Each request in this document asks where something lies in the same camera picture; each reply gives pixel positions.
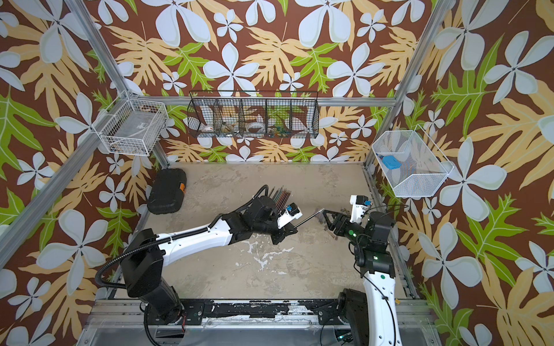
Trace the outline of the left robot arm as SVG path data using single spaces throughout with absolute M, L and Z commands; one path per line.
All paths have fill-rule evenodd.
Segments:
M 232 212 L 219 214 L 207 225 L 170 234 L 145 229 L 122 255 L 97 271 L 95 282 L 124 289 L 129 297 L 138 298 L 146 305 L 147 319 L 174 324 L 186 317 L 185 308 L 162 276 L 165 267 L 208 249 L 248 240 L 254 234 L 268 235 L 277 245 L 297 233 L 292 222 L 301 216 L 297 204 L 278 207 L 272 198 L 260 195 Z

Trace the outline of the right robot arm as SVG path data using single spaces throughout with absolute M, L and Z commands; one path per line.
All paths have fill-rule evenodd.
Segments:
M 395 308 L 395 264 L 388 252 L 395 225 L 386 214 L 373 211 L 366 224 L 343 213 L 325 210 L 327 228 L 349 240 L 353 269 L 363 281 L 364 292 L 344 290 L 338 299 L 338 315 L 351 327 L 355 345 L 402 345 Z

